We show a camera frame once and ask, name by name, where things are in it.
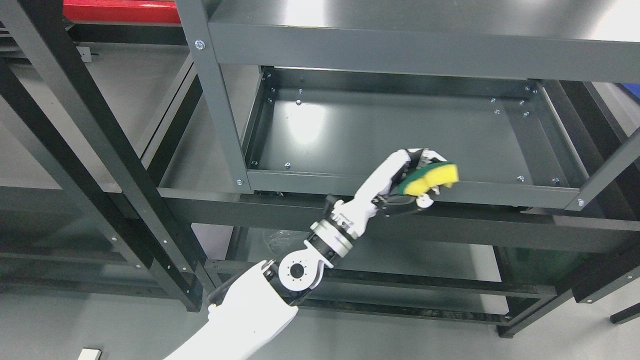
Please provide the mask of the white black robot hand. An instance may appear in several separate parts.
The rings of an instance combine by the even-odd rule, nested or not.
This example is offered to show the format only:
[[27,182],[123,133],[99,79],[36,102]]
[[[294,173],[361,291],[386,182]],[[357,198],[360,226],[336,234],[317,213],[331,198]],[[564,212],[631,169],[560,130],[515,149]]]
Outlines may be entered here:
[[430,193],[439,195],[443,186],[433,187],[420,196],[411,196],[398,194],[398,185],[414,171],[438,162],[451,161],[427,148],[396,150],[366,178],[351,200],[334,203],[326,215],[326,221],[339,231],[345,232],[348,237],[357,239],[365,233],[369,219],[380,210],[388,208],[392,201],[419,211],[429,208],[434,203]]

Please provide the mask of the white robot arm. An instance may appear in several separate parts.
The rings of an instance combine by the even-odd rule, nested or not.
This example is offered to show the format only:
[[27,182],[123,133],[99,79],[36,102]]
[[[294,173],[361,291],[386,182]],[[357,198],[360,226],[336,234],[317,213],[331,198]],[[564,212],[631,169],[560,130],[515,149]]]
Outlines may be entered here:
[[275,288],[304,296],[345,257],[365,233],[377,208],[365,200],[337,200],[325,217],[311,226],[304,247],[279,259],[261,260],[234,276],[210,298],[206,324],[170,353],[169,360],[246,360],[274,339],[298,313],[292,300]]

